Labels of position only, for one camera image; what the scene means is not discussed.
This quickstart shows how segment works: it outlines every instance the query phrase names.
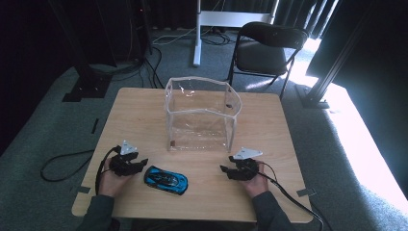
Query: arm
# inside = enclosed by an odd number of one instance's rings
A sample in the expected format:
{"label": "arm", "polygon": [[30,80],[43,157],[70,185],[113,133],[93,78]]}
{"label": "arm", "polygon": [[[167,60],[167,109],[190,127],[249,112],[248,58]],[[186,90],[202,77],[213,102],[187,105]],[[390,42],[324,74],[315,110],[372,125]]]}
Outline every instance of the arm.
{"label": "arm", "polygon": [[[259,171],[264,173],[264,165],[259,165]],[[249,181],[241,181],[241,184],[252,198],[259,231],[295,230],[269,191],[267,178],[257,174]]]}
{"label": "arm", "polygon": [[[109,169],[111,158],[107,159],[104,169]],[[113,171],[106,170],[102,173],[99,195],[90,201],[87,213],[77,231],[94,230],[107,231],[111,225],[112,211],[114,210],[115,197],[132,176],[117,176]]]}

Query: white stand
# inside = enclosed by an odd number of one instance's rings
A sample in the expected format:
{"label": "white stand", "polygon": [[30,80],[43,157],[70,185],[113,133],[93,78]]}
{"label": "white stand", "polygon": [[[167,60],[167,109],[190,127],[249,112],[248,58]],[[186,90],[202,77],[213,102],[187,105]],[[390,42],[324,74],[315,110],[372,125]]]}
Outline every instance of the white stand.
{"label": "white stand", "polygon": [[232,13],[201,11],[201,0],[197,0],[197,28],[194,50],[194,66],[200,66],[201,26],[242,27],[251,21],[263,21],[273,24],[279,0],[275,0],[270,13]]}

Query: metal stand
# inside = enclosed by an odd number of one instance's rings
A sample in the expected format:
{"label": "metal stand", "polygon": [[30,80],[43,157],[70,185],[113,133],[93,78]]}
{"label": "metal stand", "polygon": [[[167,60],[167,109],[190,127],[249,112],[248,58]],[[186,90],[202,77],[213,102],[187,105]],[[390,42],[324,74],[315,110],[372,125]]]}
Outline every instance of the metal stand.
{"label": "metal stand", "polygon": [[60,0],[48,0],[54,15],[57,17],[65,38],[64,46],[79,74],[79,79],[71,93],[65,95],[63,102],[79,102],[82,98],[103,98],[111,82],[111,75],[98,75],[90,68],[81,44],[66,16]]}
{"label": "metal stand", "polygon": [[305,85],[296,85],[297,93],[300,97],[300,101],[304,108],[314,108],[314,109],[328,109],[330,108],[329,104],[325,99],[320,99],[318,102],[311,101],[308,97],[308,94],[311,91],[311,88]]}
{"label": "metal stand", "polygon": [[201,26],[242,27],[251,21],[273,24],[279,0],[274,1],[270,13],[232,13],[201,11],[201,0],[197,0],[197,28],[194,49],[194,66],[201,62]]}
{"label": "metal stand", "polygon": [[370,17],[373,14],[373,8],[378,1],[372,1],[369,7],[366,9],[365,13],[361,17],[360,21],[357,23],[356,27],[352,31],[350,37],[346,41],[343,49],[338,55],[336,61],[333,63],[326,76],[321,77],[315,83],[315,85],[309,89],[305,90],[302,86],[296,86],[297,92],[301,98],[303,107],[305,108],[328,108],[328,105],[321,104],[321,99],[327,91],[329,85],[336,78],[339,71],[342,69],[344,63],[347,61],[348,56],[353,51],[355,45],[360,40],[360,37],[370,22]]}

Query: sleeve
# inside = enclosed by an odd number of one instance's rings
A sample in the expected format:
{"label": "sleeve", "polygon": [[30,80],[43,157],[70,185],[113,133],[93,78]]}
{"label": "sleeve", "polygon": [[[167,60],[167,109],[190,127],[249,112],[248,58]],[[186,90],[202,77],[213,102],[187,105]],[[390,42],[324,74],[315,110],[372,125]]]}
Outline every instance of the sleeve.
{"label": "sleeve", "polygon": [[253,197],[252,203],[259,231],[295,230],[272,192],[263,192]]}
{"label": "sleeve", "polygon": [[77,231],[107,231],[111,225],[114,203],[115,200],[110,196],[94,196]]}

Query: person's left hand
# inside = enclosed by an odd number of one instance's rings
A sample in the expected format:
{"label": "person's left hand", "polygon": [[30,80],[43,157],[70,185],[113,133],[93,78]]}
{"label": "person's left hand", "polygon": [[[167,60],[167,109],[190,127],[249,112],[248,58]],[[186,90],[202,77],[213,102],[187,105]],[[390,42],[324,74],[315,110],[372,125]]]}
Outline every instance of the person's left hand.
{"label": "person's left hand", "polygon": [[[109,163],[111,158],[107,159],[104,165],[104,170],[109,169]],[[107,195],[115,198],[126,185],[126,183],[132,178],[129,176],[118,176],[112,170],[107,170],[101,174],[101,180],[99,183],[99,194]]]}

